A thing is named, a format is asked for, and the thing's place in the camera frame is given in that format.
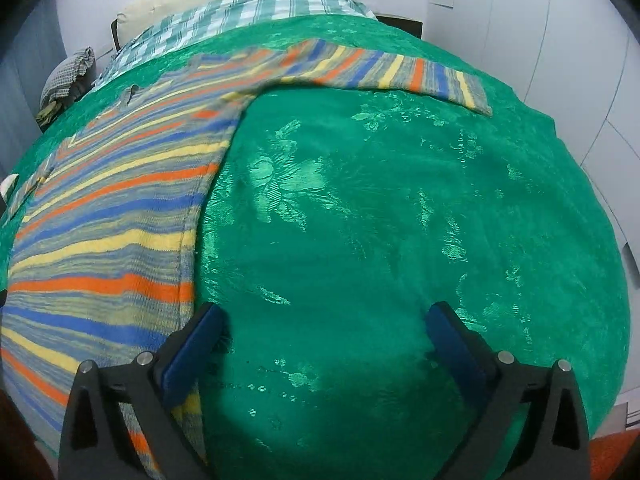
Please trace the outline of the green white checkered sheet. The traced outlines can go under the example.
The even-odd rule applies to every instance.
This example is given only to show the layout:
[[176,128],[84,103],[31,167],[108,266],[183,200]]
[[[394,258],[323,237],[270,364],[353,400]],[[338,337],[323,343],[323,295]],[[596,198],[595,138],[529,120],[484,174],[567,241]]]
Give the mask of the green white checkered sheet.
[[346,15],[375,18],[354,0],[213,0],[193,9],[170,14],[145,26],[129,40],[96,78],[98,90],[133,68],[170,52],[198,44],[224,32],[260,23],[309,15]]

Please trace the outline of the orange fuzzy sleeve right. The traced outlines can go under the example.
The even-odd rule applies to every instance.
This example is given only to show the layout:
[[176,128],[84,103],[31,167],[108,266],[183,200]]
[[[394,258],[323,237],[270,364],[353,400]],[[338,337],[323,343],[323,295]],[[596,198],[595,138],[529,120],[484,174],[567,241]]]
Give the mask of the orange fuzzy sleeve right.
[[591,440],[589,456],[591,479],[638,479],[639,430]]

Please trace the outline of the striped knit sweater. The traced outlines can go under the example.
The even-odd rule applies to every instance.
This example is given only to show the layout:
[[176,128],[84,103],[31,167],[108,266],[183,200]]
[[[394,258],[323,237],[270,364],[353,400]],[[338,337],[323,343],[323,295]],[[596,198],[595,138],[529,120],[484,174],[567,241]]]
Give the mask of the striped knit sweater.
[[202,54],[130,87],[13,194],[20,214],[1,311],[2,377],[52,450],[82,360],[157,349],[194,311],[205,197],[245,110],[273,84],[405,90],[482,114],[480,80],[442,64],[309,39]]

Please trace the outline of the green floral bedspread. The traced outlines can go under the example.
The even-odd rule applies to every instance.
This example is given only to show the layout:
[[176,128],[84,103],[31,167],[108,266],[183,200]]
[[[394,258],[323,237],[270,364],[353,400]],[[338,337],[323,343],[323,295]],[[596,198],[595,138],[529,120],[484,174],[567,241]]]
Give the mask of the green floral bedspread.
[[[17,164],[16,191],[126,89],[194,56],[309,39],[473,75],[490,113],[322,84],[273,84],[242,111],[196,228],[194,311],[212,302],[229,318],[174,411],[198,454],[223,479],[432,478],[475,416],[426,336],[436,301],[524,363],[570,361],[596,430],[629,344],[608,216],[550,117],[397,29],[305,16],[165,54],[58,118]],[[41,476],[57,457],[12,401],[1,357],[2,477]]]

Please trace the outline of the grey striped cloth pile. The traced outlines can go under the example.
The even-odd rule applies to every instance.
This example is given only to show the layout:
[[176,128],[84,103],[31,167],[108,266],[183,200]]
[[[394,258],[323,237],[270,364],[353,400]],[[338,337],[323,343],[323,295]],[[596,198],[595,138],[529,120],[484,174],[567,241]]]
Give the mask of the grey striped cloth pile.
[[91,89],[95,62],[93,48],[86,47],[74,52],[52,70],[42,89],[40,110],[35,116],[42,132]]

